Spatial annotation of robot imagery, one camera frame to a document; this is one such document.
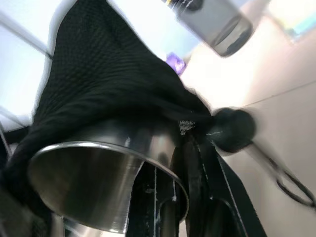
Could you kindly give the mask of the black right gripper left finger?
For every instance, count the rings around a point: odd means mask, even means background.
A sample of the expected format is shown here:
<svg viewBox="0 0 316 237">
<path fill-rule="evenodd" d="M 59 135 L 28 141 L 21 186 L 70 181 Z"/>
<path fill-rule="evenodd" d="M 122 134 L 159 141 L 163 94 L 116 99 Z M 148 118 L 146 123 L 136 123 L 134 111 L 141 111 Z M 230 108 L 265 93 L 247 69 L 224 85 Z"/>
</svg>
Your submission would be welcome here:
<svg viewBox="0 0 316 237">
<path fill-rule="evenodd" d="M 179 237 L 186 193 L 161 169 L 144 163 L 133 184 L 125 237 Z"/>
</svg>

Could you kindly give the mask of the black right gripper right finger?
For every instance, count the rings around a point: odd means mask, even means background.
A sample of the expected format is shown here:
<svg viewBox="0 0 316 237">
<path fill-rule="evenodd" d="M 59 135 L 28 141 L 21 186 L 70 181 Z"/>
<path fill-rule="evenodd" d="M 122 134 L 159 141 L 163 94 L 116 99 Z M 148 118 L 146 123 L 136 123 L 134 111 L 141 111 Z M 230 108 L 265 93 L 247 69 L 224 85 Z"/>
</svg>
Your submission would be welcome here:
<svg viewBox="0 0 316 237">
<path fill-rule="evenodd" d="M 267 237 L 245 187 L 210 142 L 183 145 L 188 237 Z"/>
</svg>

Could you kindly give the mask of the metal cup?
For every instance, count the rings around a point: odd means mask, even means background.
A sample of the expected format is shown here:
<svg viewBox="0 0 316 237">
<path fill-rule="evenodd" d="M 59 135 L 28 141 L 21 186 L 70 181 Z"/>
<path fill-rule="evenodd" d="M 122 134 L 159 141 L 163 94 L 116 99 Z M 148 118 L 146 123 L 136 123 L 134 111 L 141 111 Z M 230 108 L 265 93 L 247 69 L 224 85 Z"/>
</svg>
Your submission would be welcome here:
<svg viewBox="0 0 316 237">
<path fill-rule="evenodd" d="M 38 151 L 28 167 L 32 188 L 56 214 L 93 229 L 122 234 L 133 184 L 144 163 L 184 184 L 181 136 L 164 118 L 117 118 L 88 126 Z"/>
</svg>

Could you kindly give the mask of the black drawstring pouch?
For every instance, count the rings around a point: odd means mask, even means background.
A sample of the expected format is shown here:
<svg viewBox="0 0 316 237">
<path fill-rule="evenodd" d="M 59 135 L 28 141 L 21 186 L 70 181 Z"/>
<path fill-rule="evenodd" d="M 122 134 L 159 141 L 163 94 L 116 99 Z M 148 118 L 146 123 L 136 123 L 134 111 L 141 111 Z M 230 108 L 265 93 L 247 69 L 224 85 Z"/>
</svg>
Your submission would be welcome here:
<svg viewBox="0 0 316 237">
<path fill-rule="evenodd" d="M 0 172 L 0 187 L 36 217 L 32 235 L 23 237 L 48 237 L 51 231 L 51 211 L 27 179 L 31 157 L 77 129 L 115 115 L 211 122 L 203 102 L 146 48 L 107 0 L 77 0 L 57 30 L 33 124 Z"/>
</svg>

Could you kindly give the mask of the purple object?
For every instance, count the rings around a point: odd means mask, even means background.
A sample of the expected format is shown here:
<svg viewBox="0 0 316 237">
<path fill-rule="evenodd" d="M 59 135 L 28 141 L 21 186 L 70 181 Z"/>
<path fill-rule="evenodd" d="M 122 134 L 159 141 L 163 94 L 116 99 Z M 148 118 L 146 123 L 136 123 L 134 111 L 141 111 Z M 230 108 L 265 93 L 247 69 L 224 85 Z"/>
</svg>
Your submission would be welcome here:
<svg viewBox="0 0 316 237">
<path fill-rule="evenodd" d="M 166 56 L 166 63 L 177 75 L 181 75 L 186 68 L 186 63 L 174 53 L 170 53 Z"/>
</svg>

